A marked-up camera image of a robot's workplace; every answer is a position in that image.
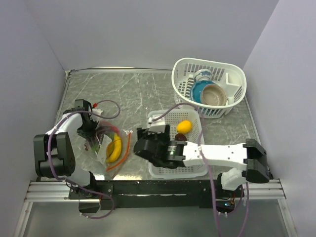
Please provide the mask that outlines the dark red fake plum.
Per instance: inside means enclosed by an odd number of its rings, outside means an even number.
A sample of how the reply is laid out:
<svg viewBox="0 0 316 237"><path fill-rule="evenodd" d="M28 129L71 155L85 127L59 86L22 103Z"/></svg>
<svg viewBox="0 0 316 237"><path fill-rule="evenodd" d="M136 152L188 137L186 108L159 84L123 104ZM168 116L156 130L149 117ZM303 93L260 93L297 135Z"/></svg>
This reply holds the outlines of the dark red fake plum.
<svg viewBox="0 0 316 237"><path fill-rule="evenodd" d="M176 141L187 141L187 138L186 138L186 136L184 134L178 133L175 136L174 140L176 140Z"/></svg>

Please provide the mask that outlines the clear zip top bag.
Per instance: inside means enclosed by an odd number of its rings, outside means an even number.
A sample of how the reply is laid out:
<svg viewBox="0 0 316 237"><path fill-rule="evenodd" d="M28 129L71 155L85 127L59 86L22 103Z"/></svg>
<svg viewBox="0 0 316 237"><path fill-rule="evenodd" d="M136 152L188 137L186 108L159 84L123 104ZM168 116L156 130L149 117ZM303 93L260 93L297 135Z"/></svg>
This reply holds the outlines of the clear zip top bag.
<svg viewBox="0 0 316 237"><path fill-rule="evenodd" d="M107 146L114 139L114 134L115 134L114 132L109 132L109 133L106 132L101 148L97 154L93 152L92 150L87 151L89 155L92 155L93 158L95 158L98 162L100 162L105 167L105 170L109 175L114 175L122 168L122 166L128 159L129 153L130 153L131 136L132 136L133 131L124 130L124 129L123 130L119 129L119 130L120 130L119 136L121 137L121 140L122 140L122 150L121 150L120 157L115 162L112 162L112 163L106 162L106 149L107 149Z"/></svg>

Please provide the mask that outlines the yellow fake banana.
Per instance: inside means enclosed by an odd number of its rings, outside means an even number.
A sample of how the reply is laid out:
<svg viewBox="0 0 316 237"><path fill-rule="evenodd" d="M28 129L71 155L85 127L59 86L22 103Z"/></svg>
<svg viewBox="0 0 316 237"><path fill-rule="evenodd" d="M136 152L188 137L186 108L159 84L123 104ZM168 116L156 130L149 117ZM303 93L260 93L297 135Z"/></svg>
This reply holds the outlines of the yellow fake banana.
<svg viewBox="0 0 316 237"><path fill-rule="evenodd" d="M122 140L121 137L115 133L113 141L107 146L106 149L106 162L115 162L121 155Z"/></svg>

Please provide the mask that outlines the white perforated rectangular basket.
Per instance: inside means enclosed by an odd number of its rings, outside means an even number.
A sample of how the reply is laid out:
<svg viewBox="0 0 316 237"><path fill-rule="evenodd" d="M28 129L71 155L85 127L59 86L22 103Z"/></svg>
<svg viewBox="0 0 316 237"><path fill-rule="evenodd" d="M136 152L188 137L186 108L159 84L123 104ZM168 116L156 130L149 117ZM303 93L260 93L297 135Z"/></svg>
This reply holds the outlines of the white perforated rectangular basket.
<svg viewBox="0 0 316 237"><path fill-rule="evenodd" d="M185 134L187 141L197 143L200 132L202 131L200 117L198 112L190 109L174 109L164 117L165 123L170 126L170 139L174 139L178 134L177 125L184 120L188 120L192 123L192 129L189 133ZM150 175L158 179L187 179L201 177L207 174L207 168L204 163L188 167L178 167L176 169L155 167L149 163L148 168Z"/></svg>

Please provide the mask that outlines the yellow fake lemon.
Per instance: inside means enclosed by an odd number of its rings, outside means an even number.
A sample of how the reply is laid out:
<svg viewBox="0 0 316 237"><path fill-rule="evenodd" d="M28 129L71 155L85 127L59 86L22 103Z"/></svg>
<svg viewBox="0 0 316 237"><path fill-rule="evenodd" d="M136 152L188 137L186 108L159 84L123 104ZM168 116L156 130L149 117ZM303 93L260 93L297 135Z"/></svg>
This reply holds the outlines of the yellow fake lemon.
<svg viewBox="0 0 316 237"><path fill-rule="evenodd" d="M189 133L193 128L192 123L189 120L183 120L177 125L177 132L181 134Z"/></svg>

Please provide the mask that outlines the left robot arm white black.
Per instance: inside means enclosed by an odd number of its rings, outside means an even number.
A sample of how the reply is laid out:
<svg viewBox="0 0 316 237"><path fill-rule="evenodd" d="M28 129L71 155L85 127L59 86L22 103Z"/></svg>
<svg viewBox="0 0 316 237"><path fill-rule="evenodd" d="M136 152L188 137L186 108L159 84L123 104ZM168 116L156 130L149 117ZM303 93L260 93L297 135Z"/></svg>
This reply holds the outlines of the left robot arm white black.
<svg viewBox="0 0 316 237"><path fill-rule="evenodd" d="M80 192L86 198L98 193L94 175L76 165L70 137L78 135L88 146L96 139L98 122L91 117L93 106L79 99L74 107L66 110L59 123L45 134L33 139L35 171L38 177L56 178L74 186L72 191Z"/></svg>

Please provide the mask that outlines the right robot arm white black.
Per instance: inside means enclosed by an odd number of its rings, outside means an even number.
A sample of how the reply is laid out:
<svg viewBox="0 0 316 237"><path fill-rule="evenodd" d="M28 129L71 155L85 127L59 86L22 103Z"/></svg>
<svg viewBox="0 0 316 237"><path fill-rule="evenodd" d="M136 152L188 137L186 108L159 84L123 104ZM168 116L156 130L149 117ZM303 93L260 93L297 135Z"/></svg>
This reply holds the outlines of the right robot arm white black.
<svg viewBox="0 0 316 237"><path fill-rule="evenodd" d="M227 197L240 185L264 184L270 180L266 150L255 140L235 145L205 145L170 139L170 126L158 131L138 128L135 155L156 167L176 169L194 165L225 166L229 171L218 176L216 191Z"/></svg>

